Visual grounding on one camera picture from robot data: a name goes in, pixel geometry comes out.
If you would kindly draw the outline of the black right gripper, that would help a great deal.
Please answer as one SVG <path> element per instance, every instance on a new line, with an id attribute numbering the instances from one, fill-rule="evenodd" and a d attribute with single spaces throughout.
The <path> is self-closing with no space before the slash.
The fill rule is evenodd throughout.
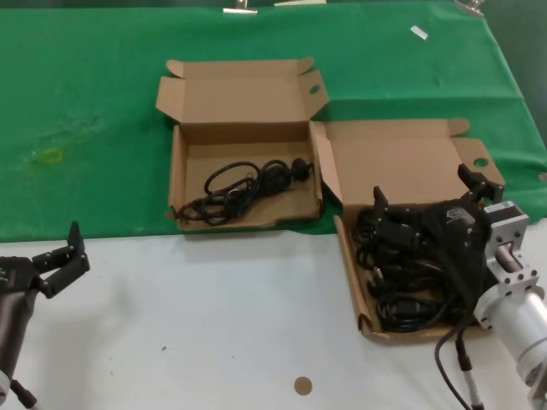
<path id="1" fill-rule="evenodd" d="M 486 276 L 485 228 L 479 211 L 487 203 L 500 203 L 504 187 L 465 164 L 458 167 L 457 175 L 467 192 L 458 200 L 434 203 L 424 209 L 390 205 L 383 191 L 375 186 L 373 233 L 375 239 L 418 252 L 426 247 L 424 231 L 433 254 L 445 266 L 465 305 L 474 310 Z"/>

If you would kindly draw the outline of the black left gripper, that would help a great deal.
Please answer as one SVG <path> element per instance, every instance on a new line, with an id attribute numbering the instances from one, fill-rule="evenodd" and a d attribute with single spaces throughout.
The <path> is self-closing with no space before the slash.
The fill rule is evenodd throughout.
<path id="1" fill-rule="evenodd" d="M 35 256 L 1 257 L 1 297 L 37 291 L 51 299 L 90 270 L 79 223 L 73 221 L 67 245 Z"/>

